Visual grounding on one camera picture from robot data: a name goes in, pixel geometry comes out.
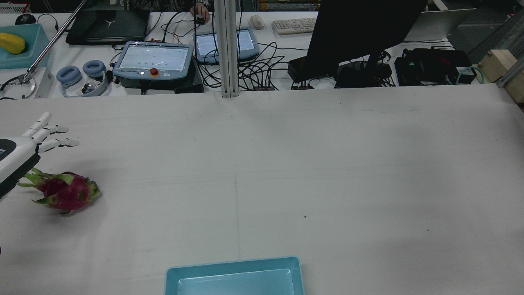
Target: blue plastic tray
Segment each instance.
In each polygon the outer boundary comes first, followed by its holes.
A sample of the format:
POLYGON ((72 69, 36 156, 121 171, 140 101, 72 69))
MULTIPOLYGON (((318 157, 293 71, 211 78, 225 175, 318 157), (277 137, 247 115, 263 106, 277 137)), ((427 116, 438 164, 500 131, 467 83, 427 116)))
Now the blue plastic tray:
MULTIPOLYGON (((18 35, 26 41, 26 49, 21 54, 14 55, 0 47, 0 69, 29 68, 49 44, 49 38, 40 24, 0 27, 0 33, 18 35)), ((48 57, 46 56, 38 66, 45 67, 48 57)))
POLYGON ((297 257, 173 267, 165 295, 304 295, 297 257))

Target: person's hand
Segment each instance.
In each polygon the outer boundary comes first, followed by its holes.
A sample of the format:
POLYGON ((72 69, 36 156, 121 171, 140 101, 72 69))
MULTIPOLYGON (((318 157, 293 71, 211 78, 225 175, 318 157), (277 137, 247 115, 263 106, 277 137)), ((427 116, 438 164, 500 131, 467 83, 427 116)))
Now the person's hand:
POLYGON ((196 8, 196 14, 202 15, 206 23, 209 22, 209 11, 203 3, 197 2, 194 6, 191 6, 189 12, 191 12, 192 15, 195 15, 194 8, 196 8))

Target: dragon fruit leaf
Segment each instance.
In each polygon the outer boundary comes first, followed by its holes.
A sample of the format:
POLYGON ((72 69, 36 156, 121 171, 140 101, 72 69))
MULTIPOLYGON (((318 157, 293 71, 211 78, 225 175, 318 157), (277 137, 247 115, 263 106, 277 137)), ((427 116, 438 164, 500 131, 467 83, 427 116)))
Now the dragon fruit leaf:
POLYGON ((48 173, 44 173, 36 168, 31 168, 31 171, 33 171, 36 175, 38 176, 42 176, 42 177, 45 177, 45 178, 50 178, 52 177, 53 175, 52 174, 48 174, 48 173))
POLYGON ((93 200, 95 200, 98 196, 100 196, 100 189, 97 187, 95 188, 95 190, 93 191, 93 193, 91 193, 91 197, 89 197, 88 199, 88 202, 91 203, 93 200))
POLYGON ((36 185, 30 184, 30 183, 17 183, 17 185, 21 186, 21 187, 34 187, 34 188, 36 188, 36 185))
POLYGON ((90 203, 100 195, 100 189, 96 185, 96 182, 90 181, 89 178, 86 178, 85 180, 88 183, 89 192, 91 193, 91 195, 88 198, 88 203, 90 203))
POLYGON ((36 174, 26 173, 24 177, 27 178, 27 180, 31 181, 34 185, 41 185, 46 181, 45 178, 36 174))
POLYGON ((54 195, 49 196, 47 198, 41 198, 40 200, 36 200, 36 201, 35 200, 31 200, 31 201, 33 201, 33 202, 35 202, 37 204, 49 205, 49 204, 53 203, 53 198, 52 198, 53 196, 54 195))
POLYGON ((71 185, 74 179, 74 176, 70 174, 57 174, 54 177, 63 180, 67 185, 71 185))
POLYGON ((60 215, 62 215, 63 217, 68 217, 70 215, 72 215, 74 212, 74 210, 69 210, 69 212, 60 212, 60 215))

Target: blue cable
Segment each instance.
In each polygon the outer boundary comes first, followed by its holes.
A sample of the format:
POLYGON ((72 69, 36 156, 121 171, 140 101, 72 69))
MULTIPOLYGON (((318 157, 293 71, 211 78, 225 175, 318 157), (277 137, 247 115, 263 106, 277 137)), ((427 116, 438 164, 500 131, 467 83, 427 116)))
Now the blue cable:
POLYGON ((459 73, 459 75, 458 75, 458 77, 457 77, 457 81, 455 82, 455 84, 458 84, 458 83, 459 83, 459 80, 460 80, 460 77, 462 76, 462 74, 465 73, 465 72, 466 72, 467 70, 469 70, 469 69, 475 69, 475 70, 479 71, 479 72, 481 73, 481 76, 482 76, 481 84, 484 84, 484 77, 485 77, 485 76, 484 76, 484 72, 482 72, 481 69, 479 69, 479 68, 477 68, 477 67, 473 67, 473 66, 471 66, 471 67, 467 67, 467 68, 463 69, 463 70, 459 73))

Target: computer mouse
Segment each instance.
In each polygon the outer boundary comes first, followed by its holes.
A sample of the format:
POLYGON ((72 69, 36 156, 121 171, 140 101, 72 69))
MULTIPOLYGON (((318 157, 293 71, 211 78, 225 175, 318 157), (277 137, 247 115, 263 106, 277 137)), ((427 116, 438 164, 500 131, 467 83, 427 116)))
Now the computer mouse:
POLYGON ((27 25, 27 24, 35 24, 36 18, 31 15, 24 13, 16 18, 15 25, 27 25))
POLYGON ((262 30, 266 26, 264 20, 259 15, 250 17, 249 24, 257 30, 262 30))

